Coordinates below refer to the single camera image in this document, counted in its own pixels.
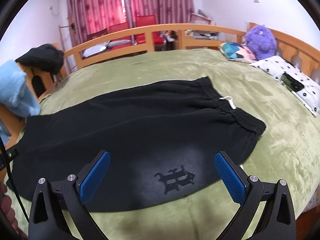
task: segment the blue fleece cloth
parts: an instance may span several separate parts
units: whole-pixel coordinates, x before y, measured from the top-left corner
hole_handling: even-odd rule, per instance
[[[15,115],[28,117],[40,113],[40,105],[26,85],[27,75],[13,60],[0,66],[0,102]]]
[[[3,144],[7,145],[9,138],[10,138],[10,134],[9,134],[8,130],[6,129],[6,127],[4,126],[3,122],[1,122],[1,120],[0,120],[0,137],[3,141]]]
[[[26,76],[13,60],[0,66],[0,102],[8,107],[18,107],[26,90]]]
[[[8,107],[8,109],[17,116],[28,117],[31,115],[39,115],[41,107],[35,96],[31,93],[29,88],[26,87],[26,91],[21,98],[18,107]]]

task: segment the human hand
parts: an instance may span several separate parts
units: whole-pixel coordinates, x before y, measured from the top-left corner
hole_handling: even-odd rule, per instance
[[[8,191],[6,185],[0,181],[0,192],[6,193]],[[16,213],[11,208],[12,200],[9,196],[4,195],[0,205],[3,213],[6,215],[7,220],[10,222],[14,230],[18,232],[18,234],[24,238],[28,238],[27,235],[18,227],[18,221],[15,216]]]

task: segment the metal screw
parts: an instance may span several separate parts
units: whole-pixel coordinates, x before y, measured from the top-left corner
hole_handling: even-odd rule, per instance
[[[44,182],[45,182],[45,178],[39,179],[39,184],[44,184]]]
[[[250,180],[253,181],[253,182],[256,182],[256,181],[258,181],[258,177],[254,176],[254,175],[251,175],[250,176]]]
[[[71,174],[68,176],[69,181],[73,181],[73,180],[75,180],[75,178],[76,178],[76,176],[74,174]]]
[[[281,180],[280,180],[280,184],[281,184],[282,186],[285,186],[285,185],[287,185],[287,182],[286,182],[284,179],[281,179]]]

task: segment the black cable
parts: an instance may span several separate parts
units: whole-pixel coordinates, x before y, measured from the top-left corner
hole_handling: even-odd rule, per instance
[[[26,217],[26,220],[28,221],[29,223],[29,218],[28,218],[28,215],[27,215],[27,212],[22,204],[22,201],[20,199],[20,196],[18,194],[18,191],[17,191],[17,188],[13,182],[13,178],[12,178],[12,174],[11,174],[11,169],[10,169],[10,162],[9,162],[9,159],[7,157],[7,153],[6,153],[6,150],[5,150],[5,147],[4,147],[4,144],[3,144],[3,141],[0,137],[0,152],[2,153],[2,156],[3,156],[3,160],[4,160],[4,165],[6,166],[7,168],[7,174],[8,174],[8,178],[9,178],[9,181],[12,185],[12,188],[13,188],[13,191],[14,191],[14,194],[16,195],[17,199],[18,199],[18,202],[20,204],[20,207],[22,209],[22,212],[24,214],[24,216]]]

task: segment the white cushion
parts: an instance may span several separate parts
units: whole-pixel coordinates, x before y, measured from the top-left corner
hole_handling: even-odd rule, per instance
[[[282,83],[281,77],[284,73],[287,73],[296,81],[303,84],[303,89],[298,92],[291,91],[291,93],[298,98],[313,115],[317,115],[320,108],[320,86],[298,68],[291,65],[290,62],[280,56],[272,56],[252,63],[251,66],[261,69],[278,82]]]
[[[86,50],[84,50],[82,56],[83,57],[90,57],[94,54],[98,54],[98,53],[104,51],[107,48],[108,44],[109,44],[109,41],[106,41],[104,43],[94,45],[90,48],[87,48]]]
[[[120,45],[125,45],[125,44],[130,44],[132,43],[131,40],[119,40],[119,41],[110,41],[108,44],[108,48],[120,46]]]

